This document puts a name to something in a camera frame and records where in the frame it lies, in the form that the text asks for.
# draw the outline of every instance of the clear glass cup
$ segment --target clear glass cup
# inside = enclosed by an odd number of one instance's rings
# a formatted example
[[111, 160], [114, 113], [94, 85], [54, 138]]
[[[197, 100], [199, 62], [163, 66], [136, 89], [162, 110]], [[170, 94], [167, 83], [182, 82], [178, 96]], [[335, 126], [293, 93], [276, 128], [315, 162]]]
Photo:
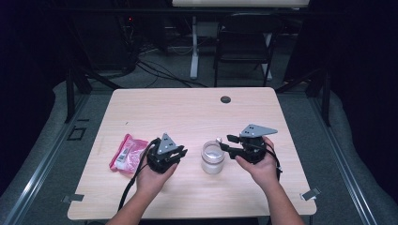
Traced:
[[224, 153], [218, 142], [206, 142], [202, 149], [202, 169], [209, 174], [222, 171]]

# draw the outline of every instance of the human hand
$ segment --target human hand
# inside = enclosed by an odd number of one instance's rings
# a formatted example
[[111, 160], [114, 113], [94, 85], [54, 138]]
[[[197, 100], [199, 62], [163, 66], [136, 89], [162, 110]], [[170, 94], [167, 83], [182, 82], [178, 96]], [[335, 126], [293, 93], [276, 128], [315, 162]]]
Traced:
[[[273, 142], [266, 136], [263, 136], [263, 140], [272, 148], [274, 147]], [[267, 145], [267, 150], [273, 152], [271, 147]], [[271, 154], [266, 153], [264, 159], [256, 164], [251, 164], [240, 156], [236, 156], [235, 160], [245, 171], [249, 172], [254, 182], [262, 189], [278, 183], [278, 178], [276, 176], [276, 160]]]
[[145, 156], [142, 170], [137, 177], [137, 191], [136, 194], [144, 194], [147, 197], [154, 199], [161, 189], [163, 188], [166, 181], [173, 175], [176, 170], [177, 163], [173, 164], [165, 173], [154, 172], [150, 169], [147, 164], [147, 158]]

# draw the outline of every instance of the forearm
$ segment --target forearm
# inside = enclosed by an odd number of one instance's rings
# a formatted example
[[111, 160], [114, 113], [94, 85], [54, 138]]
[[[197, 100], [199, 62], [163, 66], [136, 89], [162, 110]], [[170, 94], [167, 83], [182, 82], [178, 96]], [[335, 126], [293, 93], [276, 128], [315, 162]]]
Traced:
[[272, 224], [304, 224], [293, 204], [290, 202], [283, 187], [279, 183], [261, 187], [268, 199], [269, 213]]
[[107, 225], [136, 225], [155, 196], [135, 193]]

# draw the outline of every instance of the gray carpet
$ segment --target gray carpet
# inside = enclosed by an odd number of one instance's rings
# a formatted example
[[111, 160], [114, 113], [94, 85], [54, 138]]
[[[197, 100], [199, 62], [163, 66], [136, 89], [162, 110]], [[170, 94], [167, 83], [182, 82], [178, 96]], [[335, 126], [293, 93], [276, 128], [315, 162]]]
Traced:
[[[282, 85], [284, 70], [294, 46], [294, 39], [283, 37], [276, 49], [273, 66], [271, 67], [273, 80], [268, 86], [279, 87]], [[196, 82], [207, 86], [213, 84], [211, 45], [203, 46], [200, 51], [199, 77]], [[140, 59], [161, 70], [159, 65], [167, 68], [180, 79], [189, 81], [191, 69], [191, 54], [179, 54], [170, 52], [168, 56], [158, 51], [147, 52]], [[234, 67], [224, 66], [222, 76], [231, 75], [231, 71], [244, 71], [249, 78], [258, 78], [259, 71], [249, 72], [252, 66]], [[261, 85], [260, 81], [243, 82], [234, 79], [220, 81], [220, 86], [253, 86]], [[94, 91], [89, 97], [77, 93], [77, 98], [83, 99], [82, 110], [78, 112], [74, 121], [71, 122], [67, 135], [62, 136], [63, 142], [59, 145], [59, 153], [56, 155], [54, 165], [42, 183], [36, 198], [32, 201], [21, 224], [84, 224], [84, 221], [71, 221], [67, 217], [69, 205], [61, 202], [65, 195], [74, 193], [80, 179], [85, 161], [88, 157], [92, 143], [96, 137], [100, 121], [110, 99], [111, 90], [103, 84], [90, 80]], [[130, 75], [112, 79], [113, 82], [128, 88], [180, 88], [186, 87], [182, 82], [165, 80], [149, 75], [141, 68], [136, 68]], [[312, 105], [312, 99], [308, 99], [302, 90], [306, 84], [299, 85], [288, 94], [278, 95], [283, 114], [291, 131], [294, 143], [298, 149], [302, 166], [306, 173], [311, 188], [319, 188], [322, 193], [316, 202], [317, 212], [313, 216], [314, 224], [362, 224], [362, 220], [353, 203], [350, 193], [344, 183], [335, 158], [332, 154], [332, 145], [325, 133], [322, 122], [317, 118], [317, 111]], [[8, 190], [0, 198], [1, 222], [8, 218], [15, 203], [18, 201], [23, 189], [26, 187], [30, 177], [34, 174], [41, 159], [51, 151], [59, 133], [65, 129], [63, 124], [66, 118], [65, 84], [61, 83], [54, 89], [56, 103], [52, 115], [43, 129], [31, 154], [24, 163], [20, 172], [9, 186]], [[351, 142], [349, 125], [347, 124], [344, 111], [339, 99], [332, 95], [330, 104], [331, 130], [349, 163], [353, 174], [363, 190], [369, 207], [373, 212], [378, 224], [398, 224], [398, 207], [380, 187], [377, 185], [366, 166], [360, 161]], [[83, 137], [79, 141], [68, 141], [68, 139], [79, 138], [79, 130], [75, 130], [69, 136], [73, 127], [85, 128]]]

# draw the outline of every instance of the candy bar wrapper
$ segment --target candy bar wrapper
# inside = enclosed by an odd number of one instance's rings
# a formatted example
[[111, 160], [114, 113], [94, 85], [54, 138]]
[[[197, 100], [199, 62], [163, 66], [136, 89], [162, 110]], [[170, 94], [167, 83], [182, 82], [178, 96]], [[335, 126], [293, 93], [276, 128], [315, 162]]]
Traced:
[[135, 173], [140, 163], [141, 153], [145, 150], [147, 144], [147, 141], [133, 139], [130, 134], [126, 134], [111, 163], [109, 163], [109, 167], [114, 172]]

